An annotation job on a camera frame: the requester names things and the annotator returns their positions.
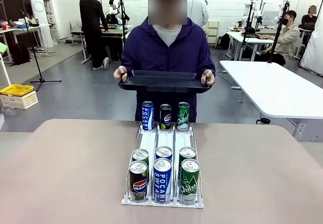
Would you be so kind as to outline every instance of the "can dispenser rack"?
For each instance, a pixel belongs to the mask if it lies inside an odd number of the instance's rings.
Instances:
[[[165,204],[160,204],[154,201],[153,195],[153,162],[155,160],[155,151],[158,147],[167,146],[173,151],[172,157],[172,179],[171,185],[171,196],[170,202]],[[189,125],[189,128],[185,132],[179,132],[175,129],[175,126],[170,130],[163,131],[160,130],[159,124],[151,131],[146,131],[142,128],[142,124],[139,123],[136,139],[133,144],[132,151],[142,148],[149,153],[149,183],[147,184],[147,194],[145,201],[134,202],[131,201],[130,193],[130,182],[129,182],[129,171],[127,170],[126,175],[126,189],[125,195],[122,199],[122,204],[124,205],[148,205],[148,206],[168,206],[168,207],[186,207],[186,208],[204,208],[203,197],[202,197],[202,175],[201,170],[197,182],[197,191],[195,197],[195,203],[192,205],[185,205],[180,203],[181,196],[179,194],[179,186],[177,184],[177,174],[178,174],[178,161],[179,161],[179,150],[182,147],[192,147],[196,150],[196,160],[198,161],[198,152],[196,148],[196,141],[194,135],[193,124]]]

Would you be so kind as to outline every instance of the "person in beige shirt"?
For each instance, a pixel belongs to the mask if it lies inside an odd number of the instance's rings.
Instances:
[[[281,66],[285,65],[286,62],[291,58],[294,53],[295,47],[297,46],[299,38],[299,29],[294,24],[296,19],[295,11],[287,11],[283,20],[283,25],[285,28],[278,37],[277,46],[275,48],[275,53],[272,58],[273,63],[277,63]],[[262,39],[274,40],[274,36],[263,35]],[[260,52],[261,55],[256,55],[255,61],[266,62],[268,61],[271,54],[272,47],[267,48]]]

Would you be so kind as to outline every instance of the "green can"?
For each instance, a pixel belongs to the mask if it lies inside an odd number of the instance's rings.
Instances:
[[[177,130],[182,132],[187,130],[189,115],[190,115],[190,104],[187,102],[178,103]]]
[[[196,159],[196,151],[192,147],[182,147],[180,149],[180,156],[179,156],[179,161],[178,161],[178,186],[181,186],[181,170],[182,170],[182,162],[186,159]]]
[[[141,160],[144,161],[148,166],[148,182],[149,182],[149,153],[145,149],[136,149],[132,153],[132,161]]]
[[[200,174],[200,164],[195,159],[182,162],[180,203],[192,205],[196,200],[197,181]]]

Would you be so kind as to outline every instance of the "white sneaker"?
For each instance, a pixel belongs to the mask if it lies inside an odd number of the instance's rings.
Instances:
[[[104,70],[107,70],[108,66],[109,66],[109,62],[110,62],[110,59],[109,58],[105,58],[103,60],[103,67],[104,67]]]
[[[103,65],[101,65],[100,67],[98,68],[92,68],[93,70],[99,70],[99,69],[103,69]]]

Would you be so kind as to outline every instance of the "white tower fan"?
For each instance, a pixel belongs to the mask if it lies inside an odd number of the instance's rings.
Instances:
[[[44,39],[45,47],[53,47],[50,29],[47,20],[47,14],[45,11],[45,5],[43,0],[30,0],[32,12],[35,19],[38,19],[39,23],[42,24],[41,34]]]

